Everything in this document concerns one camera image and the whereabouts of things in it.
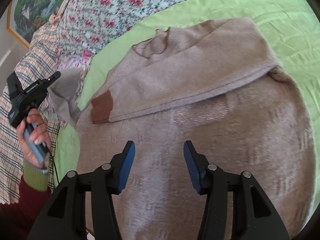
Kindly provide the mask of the person's left hand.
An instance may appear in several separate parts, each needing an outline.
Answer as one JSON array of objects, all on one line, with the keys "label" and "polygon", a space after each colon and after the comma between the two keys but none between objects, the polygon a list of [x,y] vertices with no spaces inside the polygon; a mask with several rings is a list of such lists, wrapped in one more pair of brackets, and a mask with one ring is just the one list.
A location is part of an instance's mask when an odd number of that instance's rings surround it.
[{"label": "person's left hand", "polygon": [[32,109],[29,112],[29,115],[26,120],[22,120],[22,122],[17,126],[16,133],[17,139],[21,147],[21,151],[25,157],[25,160],[39,169],[44,169],[44,164],[39,164],[35,155],[29,148],[27,141],[25,140],[23,133],[25,130],[26,123],[35,124],[36,128],[33,130],[31,135],[29,136],[29,140],[33,142],[35,145],[39,145],[41,143],[45,143],[50,150],[51,141],[49,137],[49,133],[47,131],[47,126],[44,123],[42,116],[40,115],[37,109]]}]

